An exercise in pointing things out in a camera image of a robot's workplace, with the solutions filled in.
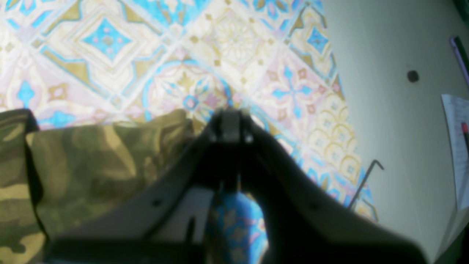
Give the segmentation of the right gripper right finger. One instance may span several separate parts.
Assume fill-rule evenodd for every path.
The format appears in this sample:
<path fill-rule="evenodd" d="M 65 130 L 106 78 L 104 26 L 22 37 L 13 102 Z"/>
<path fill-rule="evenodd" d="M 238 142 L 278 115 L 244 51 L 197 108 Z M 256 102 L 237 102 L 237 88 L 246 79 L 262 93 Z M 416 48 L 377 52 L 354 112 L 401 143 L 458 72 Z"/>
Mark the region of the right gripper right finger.
<path fill-rule="evenodd" d="M 263 264 L 425 264 L 409 239 L 357 216 L 298 167 L 248 112 L 229 109 L 241 145 L 241 189 L 263 212 Z"/>

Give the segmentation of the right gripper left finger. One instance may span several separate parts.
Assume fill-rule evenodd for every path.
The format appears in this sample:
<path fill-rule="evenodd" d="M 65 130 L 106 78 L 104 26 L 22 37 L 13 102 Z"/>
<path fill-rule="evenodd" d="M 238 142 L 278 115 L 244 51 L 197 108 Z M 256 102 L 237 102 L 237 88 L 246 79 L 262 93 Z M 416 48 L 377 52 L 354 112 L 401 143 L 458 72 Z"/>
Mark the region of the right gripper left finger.
<path fill-rule="evenodd" d="M 211 264 L 204 231 L 213 197 L 235 190 L 235 109 L 217 110 L 154 184 L 57 237 L 45 264 Z"/>

